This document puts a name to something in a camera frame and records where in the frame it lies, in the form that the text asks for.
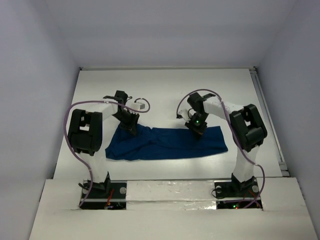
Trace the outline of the blue t shirt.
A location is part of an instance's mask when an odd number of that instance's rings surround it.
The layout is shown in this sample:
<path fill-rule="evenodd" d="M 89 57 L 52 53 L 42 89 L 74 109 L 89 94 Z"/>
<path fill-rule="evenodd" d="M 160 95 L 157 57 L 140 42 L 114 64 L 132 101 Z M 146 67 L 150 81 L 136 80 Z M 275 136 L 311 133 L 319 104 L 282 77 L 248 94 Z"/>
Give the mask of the blue t shirt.
<path fill-rule="evenodd" d="M 106 158 L 120 161 L 176 160 L 228 152 L 220 126 L 209 127 L 197 139 L 185 128 L 150 128 L 137 125 L 137 135 L 118 127 L 105 149 Z"/>

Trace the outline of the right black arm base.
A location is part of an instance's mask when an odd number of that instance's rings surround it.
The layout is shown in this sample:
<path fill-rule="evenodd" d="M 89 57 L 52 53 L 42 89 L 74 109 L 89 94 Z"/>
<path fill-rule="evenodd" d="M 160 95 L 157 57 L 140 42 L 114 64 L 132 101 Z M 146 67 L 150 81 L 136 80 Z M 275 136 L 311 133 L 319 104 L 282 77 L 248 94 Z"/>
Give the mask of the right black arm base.
<path fill-rule="evenodd" d="M 216 199 L 218 210 L 263 209 L 260 189 L 255 179 L 253 184 L 242 190 L 232 189 L 231 180 L 214 181 L 211 195 Z"/>

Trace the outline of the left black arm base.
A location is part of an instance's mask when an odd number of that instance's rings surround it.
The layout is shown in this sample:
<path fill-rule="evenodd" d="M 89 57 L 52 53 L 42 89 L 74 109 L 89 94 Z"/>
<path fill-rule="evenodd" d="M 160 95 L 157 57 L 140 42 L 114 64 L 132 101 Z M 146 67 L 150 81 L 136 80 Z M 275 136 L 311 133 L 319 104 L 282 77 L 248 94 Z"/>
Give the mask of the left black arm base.
<path fill-rule="evenodd" d="M 126 181 L 111 181 L 106 190 L 92 188 L 88 197 L 84 200 L 89 184 L 84 183 L 84 189 L 82 189 L 79 207 L 82 210 L 125 210 L 127 206 L 126 193 L 127 182 Z"/>

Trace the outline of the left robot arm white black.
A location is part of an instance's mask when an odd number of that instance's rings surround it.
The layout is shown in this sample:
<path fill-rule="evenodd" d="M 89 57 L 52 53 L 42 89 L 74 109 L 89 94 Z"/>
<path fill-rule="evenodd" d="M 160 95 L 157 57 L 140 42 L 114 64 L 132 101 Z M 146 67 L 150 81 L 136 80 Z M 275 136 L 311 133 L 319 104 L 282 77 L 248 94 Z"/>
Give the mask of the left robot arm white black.
<path fill-rule="evenodd" d="M 136 99 L 130 105 L 131 97 L 125 91 L 117 90 L 114 96 L 106 95 L 101 100 L 76 102 L 65 114 L 64 137 L 74 157 L 88 170 L 89 178 L 80 187 L 86 193 L 95 193 L 104 198 L 110 194 L 110 175 L 103 173 L 102 158 L 99 157 L 103 143 L 103 123 L 108 118 L 119 121 L 119 128 L 135 136 L 138 132 L 140 113 L 147 112 L 150 105 Z"/>

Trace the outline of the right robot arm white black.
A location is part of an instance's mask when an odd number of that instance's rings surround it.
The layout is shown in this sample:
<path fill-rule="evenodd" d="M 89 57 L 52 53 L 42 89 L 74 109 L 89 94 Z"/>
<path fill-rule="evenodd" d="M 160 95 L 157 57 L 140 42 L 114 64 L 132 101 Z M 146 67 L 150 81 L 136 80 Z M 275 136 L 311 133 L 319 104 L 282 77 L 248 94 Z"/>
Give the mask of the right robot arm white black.
<path fill-rule="evenodd" d="M 268 135 L 258 108 L 254 104 L 242 106 L 224 102 L 221 96 L 213 91 L 200 95 L 194 90 L 185 98 L 194 113 L 190 114 L 188 110 L 177 110 L 176 113 L 185 120 L 185 126 L 196 138 L 204 135 L 207 117 L 214 115 L 227 122 L 237 146 L 236 163 L 231 179 L 215 185 L 216 197 L 241 197 L 252 188 L 256 188 L 258 185 L 254 168 L 262 167 L 256 162 L 256 157 Z"/>

